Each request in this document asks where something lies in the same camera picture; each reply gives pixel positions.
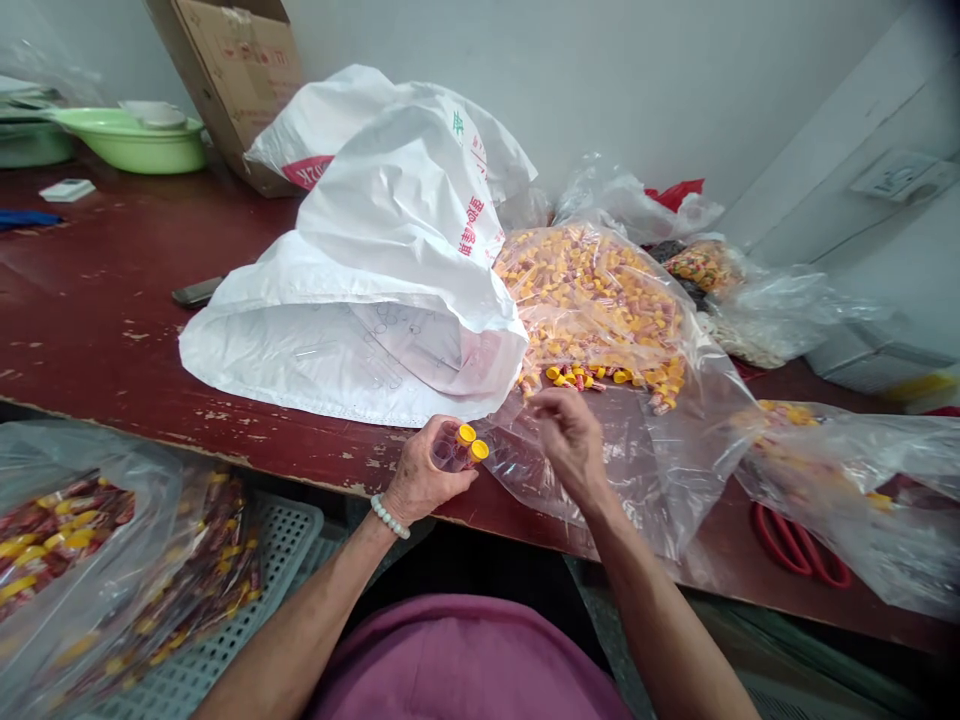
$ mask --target cardboard box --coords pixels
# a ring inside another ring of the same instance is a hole
[[[302,191],[243,153],[303,84],[280,0],[146,0],[217,150],[265,197]]]

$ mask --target mobile phone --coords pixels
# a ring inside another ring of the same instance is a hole
[[[174,290],[173,301],[188,310],[203,307],[213,297],[213,291],[220,287],[222,282],[223,277],[210,278],[196,285],[188,285],[185,288]]]

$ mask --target red table surface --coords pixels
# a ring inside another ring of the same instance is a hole
[[[68,177],[98,190],[53,205],[37,192]],[[179,177],[119,173],[96,159],[0,174],[0,208],[66,222],[0,234],[0,400],[176,445],[340,493],[389,483],[412,434],[289,410],[207,387],[180,365],[190,313],[172,290],[253,262],[293,226],[299,201],[266,200],[222,167]],[[801,362],[749,383],[757,397],[891,408],[830,385]],[[484,471],[440,508],[452,522],[595,557],[586,534],[517,502]],[[680,584],[929,652],[953,626],[884,605],[859,580],[832,590],[764,553],[749,500],[731,481],[691,542]]]

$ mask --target blue cloth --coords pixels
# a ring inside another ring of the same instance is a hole
[[[0,232],[13,230],[18,227],[32,227],[34,225],[56,225],[63,222],[59,215],[38,213],[29,210],[0,210]]]

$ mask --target red scissors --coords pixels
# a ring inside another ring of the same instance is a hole
[[[770,529],[767,516],[773,519],[776,537]],[[850,569],[840,558],[824,548],[829,564],[835,568],[835,574],[831,574],[824,563],[824,556],[820,554],[816,542],[806,528],[785,519],[760,503],[753,504],[753,526],[764,549],[790,572],[805,577],[815,576],[838,590],[845,590],[852,584]]]

